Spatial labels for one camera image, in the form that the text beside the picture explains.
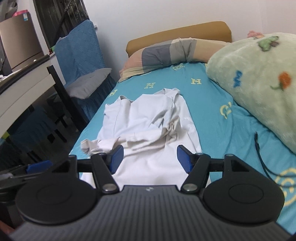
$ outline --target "gray cushion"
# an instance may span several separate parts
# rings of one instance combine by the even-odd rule
[[[66,87],[70,97],[79,99],[89,98],[111,72],[111,68],[97,69],[92,73],[79,77]]]

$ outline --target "refrigerator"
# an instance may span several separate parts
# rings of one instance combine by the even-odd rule
[[[0,22],[0,39],[5,55],[4,60],[0,57],[4,76],[44,56],[30,13]]]

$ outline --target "desk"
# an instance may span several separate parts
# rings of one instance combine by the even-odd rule
[[[67,94],[50,58],[45,55],[0,82],[0,137],[44,92],[55,87],[77,129],[87,125]]]

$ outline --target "light green plush blanket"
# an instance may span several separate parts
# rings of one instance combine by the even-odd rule
[[[296,153],[296,35],[231,43],[211,57],[207,75]]]

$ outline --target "chair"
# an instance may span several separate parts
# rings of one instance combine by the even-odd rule
[[[88,123],[116,85],[110,76],[111,69],[106,68],[93,23],[82,22],[68,36],[60,38],[54,50],[66,81],[65,89]],[[60,116],[58,102],[61,103],[55,96],[48,104]]]
[[[42,107],[25,110],[7,132],[9,136],[6,141],[16,149],[27,153],[34,162],[42,159],[33,151],[33,147],[46,138],[52,143],[54,140],[52,132],[55,132],[64,143],[67,142]]]

